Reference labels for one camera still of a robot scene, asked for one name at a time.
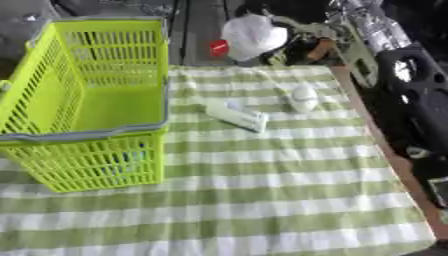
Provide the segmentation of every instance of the tablecloth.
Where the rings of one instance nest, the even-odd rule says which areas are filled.
[[[326,67],[170,71],[165,181],[56,194],[0,161],[0,255],[397,256],[434,235]],[[295,113],[285,91],[311,86]],[[197,97],[269,114],[264,133]]]

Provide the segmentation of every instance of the green plastic basket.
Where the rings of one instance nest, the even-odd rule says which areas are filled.
[[[159,183],[168,39],[154,20],[47,24],[0,98],[0,149],[55,192]]]

